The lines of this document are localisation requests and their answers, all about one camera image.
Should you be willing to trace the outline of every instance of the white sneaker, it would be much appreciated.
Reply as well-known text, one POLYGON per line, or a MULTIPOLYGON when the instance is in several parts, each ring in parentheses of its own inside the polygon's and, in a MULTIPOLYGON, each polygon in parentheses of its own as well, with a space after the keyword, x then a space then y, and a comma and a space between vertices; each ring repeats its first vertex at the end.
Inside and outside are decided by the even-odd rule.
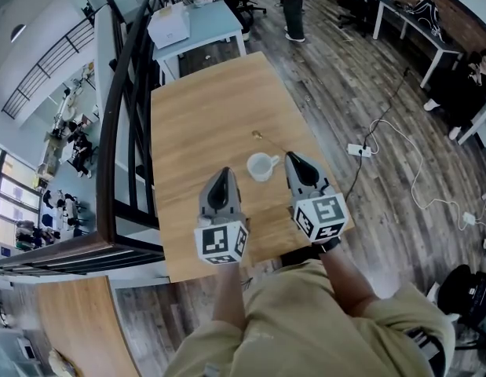
POLYGON ((448 133, 448 137, 451 140, 455 140, 457 136, 459 135, 459 131, 461 131, 461 127, 454 127, 450 133, 448 133))
POLYGON ((302 39, 293 39, 291 36, 289 36, 288 34, 285 35, 287 37, 287 39, 289 41, 293 41, 293 42, 305 42, 305 38, 302 38, 302 39))
POLYGON ((426 112, 432 111, 434 108, 438 108, 440 104, 435 102, 433 99, 429 99, 425 104, 424 104, 424 110, 426 112))

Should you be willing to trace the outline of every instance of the black cable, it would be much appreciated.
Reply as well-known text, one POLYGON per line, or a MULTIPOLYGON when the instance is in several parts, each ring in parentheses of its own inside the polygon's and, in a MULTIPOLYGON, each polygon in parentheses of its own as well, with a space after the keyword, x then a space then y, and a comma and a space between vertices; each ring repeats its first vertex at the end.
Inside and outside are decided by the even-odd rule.
MULTIPOLYGON (((368 134, 365 136, 363 140, 363 151, 367 149, 367 139, 374 133, 374 131, 377 129, 378 124, 381 122, 382 119, 384 119, 384 116, 391 110, 393 107, 393 98, 400 92, 400 88, 403 85, 405 78, 407 77, 408 73, 410 72, 410 68, 407 67, 405 68, 405 71, 403 72, 403 77, 401 78, 400 84, 398 84, 398 87, 394 90, 393 95, 388 100, 389 107, 382 113, 381 117, 379 117, 376 121, 375 127, 373 130, 369 130, 368 134)), ((354 176, 353 183, 351 184, 351 187, 349 188, 349 191, 345 195, 345 201, 347 202, 349 196, 351 195, 351 192, 353 192, 354 185, 356 184, 358 180, 358 175, 360 174, 361 166, 363 165, 363 151, 360 149, 360 165, 358 166, 358 169, 356 171, 356 175, 354 176)))

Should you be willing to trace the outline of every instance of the beige shirt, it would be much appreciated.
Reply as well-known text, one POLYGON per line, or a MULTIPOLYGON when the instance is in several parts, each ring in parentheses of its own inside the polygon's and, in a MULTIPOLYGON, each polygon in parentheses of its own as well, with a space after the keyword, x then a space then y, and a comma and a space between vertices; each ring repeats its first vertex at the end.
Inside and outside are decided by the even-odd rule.
POLYGON ((202 325, 181 344, 165 377, 432 376, 404 332, 423 328, 455 346, 448 318, 413 286, 347 316, 334 300, 324 267, 310 260, 281 269, 245 292, 247 328, 202 325))

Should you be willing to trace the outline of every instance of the window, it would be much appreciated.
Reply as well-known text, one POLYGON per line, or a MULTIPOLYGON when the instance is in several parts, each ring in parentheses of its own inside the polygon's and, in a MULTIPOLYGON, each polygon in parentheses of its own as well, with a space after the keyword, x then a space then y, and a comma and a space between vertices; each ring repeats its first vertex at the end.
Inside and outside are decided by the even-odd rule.
POLYGON ((0 149, 0 242, 14 246, 16 221, 38 225, 40 194, 32 187, 35 171, 0 149))

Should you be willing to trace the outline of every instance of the metal railing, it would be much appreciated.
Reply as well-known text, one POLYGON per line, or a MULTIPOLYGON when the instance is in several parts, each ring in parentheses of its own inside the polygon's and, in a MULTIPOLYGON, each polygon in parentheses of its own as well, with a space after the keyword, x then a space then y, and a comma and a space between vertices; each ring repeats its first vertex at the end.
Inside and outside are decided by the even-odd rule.
POLYGON ((118 233, 119 221, 132 222, 144 229, 159 230, 153 200, 152 158, 150 155, 150 93, 158 86, 159 68, 152 60, 154 45, 146 27, 154 9, 161 0, 144 0, 138 10, 126 43, 122 43, 120 24, 114 26, 117 60, 110 64, 114 77, 108 93, 101 124, 96 183, 96 231, 34 251, 0 260, 0 275, 56 276, 63 274, 85 275, 134 265, 164 260, 163 247, 147 241, 133 239, 118 233), (136 68, 131 82, 128 69, 136 68), (129 202, 115 198, 115 152, 121 102, 126 103, 130 118, 129 139, 129 202), (146 189, 147 211, 137 205, 134 142, 142 167, 146 189))
POLYGON ((94 39, 95 15, 96 13, 92 13, 80 21, 37 61, 11 94, 2 112, 15 119, 38 88, 47 82, 61 65, 80 53, 80 50, 94 39))

